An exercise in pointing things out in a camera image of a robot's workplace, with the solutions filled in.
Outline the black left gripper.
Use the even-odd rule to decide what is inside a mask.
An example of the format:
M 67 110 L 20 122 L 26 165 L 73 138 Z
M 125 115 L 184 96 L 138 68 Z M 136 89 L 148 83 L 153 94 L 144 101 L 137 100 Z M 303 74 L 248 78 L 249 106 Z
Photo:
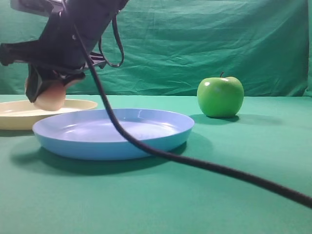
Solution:
M 51 13 L 37 40 L 2 43 L 0 62 L 4 66 L 29 63 L 26 96 L 31 103 L 54 84 L 54 75 L 64 87 L 81 82 L 85 79 L 83 72 L 71 74 L 86 63 L 74 29 L 78 30 L 87 53 L 91 53 L 113 17 L 126 4 L 125 0 L 67 0 L 60 11 Z

